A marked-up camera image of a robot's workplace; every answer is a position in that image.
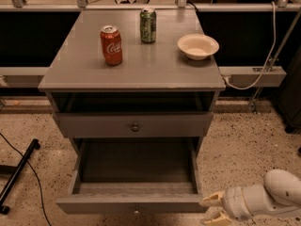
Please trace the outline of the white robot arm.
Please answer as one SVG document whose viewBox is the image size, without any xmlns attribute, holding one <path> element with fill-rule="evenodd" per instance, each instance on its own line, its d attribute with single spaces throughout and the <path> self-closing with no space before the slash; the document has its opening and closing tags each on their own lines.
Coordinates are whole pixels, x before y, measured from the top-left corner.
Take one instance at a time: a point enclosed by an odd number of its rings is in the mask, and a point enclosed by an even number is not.
<svg viewBox="0 0 301 226">
<path fill-rule="evenodd" d="M 204 226 L 230 226 L 258 215 L 276 218 L 297 217 L 301 213 L 301 180 L 282 169 L 269 170 L 262 184 L 237 186 L 204 198 L 205 207 L 221 210 L 201 221 Z"/>
</svg>

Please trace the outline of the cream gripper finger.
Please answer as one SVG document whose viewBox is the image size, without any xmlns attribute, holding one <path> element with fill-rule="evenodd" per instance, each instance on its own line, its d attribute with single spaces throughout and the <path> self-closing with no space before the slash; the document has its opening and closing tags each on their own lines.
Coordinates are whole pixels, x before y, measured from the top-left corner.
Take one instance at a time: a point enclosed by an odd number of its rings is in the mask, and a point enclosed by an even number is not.
<svg viewBox="0 0 301 226">
<path fill-rule="evenodd" d="M 232 220 L 225 211 L 217 211 L 206 216 L 201 223 L 204 226 L 230 226 Z"/>
<path fill-rule="evenodd" d="M 223 191 L 217 191 L 213 194 L 211 194 L 208 197 L 203 198 L 200 201 L 200 204 L 202 206 L 216 206 L 216 207 L 222 207 L 223 206 L 223 198 L 224 198 L 224 192 Z"/>
</svg>

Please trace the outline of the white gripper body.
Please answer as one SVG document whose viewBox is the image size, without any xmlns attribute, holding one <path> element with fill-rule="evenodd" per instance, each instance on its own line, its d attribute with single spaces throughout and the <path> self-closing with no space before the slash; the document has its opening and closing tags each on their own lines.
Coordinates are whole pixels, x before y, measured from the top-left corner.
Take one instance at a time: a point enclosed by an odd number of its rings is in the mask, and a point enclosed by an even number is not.
<svg viewBox="0 0 301 226">
<path fill-rule="evenodd" d="M 251 186 L 233 187 L 227 189 L 223 196 L 223 208 L 230 218 L 244 221 L 253 218 L 248 208 L 250 197 L 254 190 Z"/>
</svg>

